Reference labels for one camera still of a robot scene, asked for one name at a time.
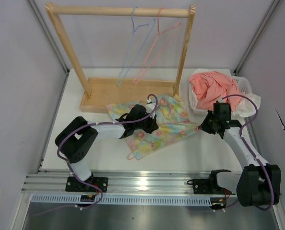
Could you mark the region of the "floral pastel skirt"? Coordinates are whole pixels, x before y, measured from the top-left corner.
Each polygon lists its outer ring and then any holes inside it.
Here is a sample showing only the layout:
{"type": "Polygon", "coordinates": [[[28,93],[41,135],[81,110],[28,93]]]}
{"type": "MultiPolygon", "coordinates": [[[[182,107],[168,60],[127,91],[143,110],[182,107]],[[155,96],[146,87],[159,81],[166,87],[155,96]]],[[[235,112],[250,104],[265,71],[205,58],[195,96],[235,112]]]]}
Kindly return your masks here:
{"type": "Polygon", "coordinates": [[[189,120],[189,115],[182,99],[178,95],[158,96],[157,125],[159,128],[148,134],[143,130],[134,131],[125,138],[131,153],[128,160],[140,160],[168,145],[180,141],[197,131],[198,124],[189,120]]]}

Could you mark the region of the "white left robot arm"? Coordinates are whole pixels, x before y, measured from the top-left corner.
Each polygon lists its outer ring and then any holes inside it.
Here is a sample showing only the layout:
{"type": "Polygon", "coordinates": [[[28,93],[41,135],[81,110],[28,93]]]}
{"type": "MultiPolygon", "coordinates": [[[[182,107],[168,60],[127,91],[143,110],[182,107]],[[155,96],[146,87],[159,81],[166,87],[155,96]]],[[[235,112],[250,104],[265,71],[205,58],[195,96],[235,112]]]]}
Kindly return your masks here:
{"type": "Polygon", "coordinates": [[[129,113],[112,122],[90,123],[78,116],[56,137],[57,155],[69,165],[81,191],[87,192],[93,186],[92,172],[84,158],[94,141],[127,138],[136,130],[151,134],[159,128],[157,107],[153,102],[148,102],[146,107],[136,104],[129,113]]]}

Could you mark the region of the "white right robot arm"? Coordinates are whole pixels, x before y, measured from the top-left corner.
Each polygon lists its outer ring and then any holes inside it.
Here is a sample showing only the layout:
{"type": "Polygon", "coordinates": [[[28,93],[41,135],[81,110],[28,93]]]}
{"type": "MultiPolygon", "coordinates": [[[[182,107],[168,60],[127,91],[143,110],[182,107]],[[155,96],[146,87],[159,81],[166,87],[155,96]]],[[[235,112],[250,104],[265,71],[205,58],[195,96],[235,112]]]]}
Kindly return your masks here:
{"type": "Polygon", "coordinates": [[[208,134],[218,134],[224,140],[241,165],[241,175],[230,170],[212,170],[208,189],[219,193],[227,189],[237,195],[243,207],[256,207],[266,211],[278,204],[281,185],[281,170],[270,164],[243,134],[244,125],[231,118],[228,103],[215,102],[199,129],[208,134]]]}

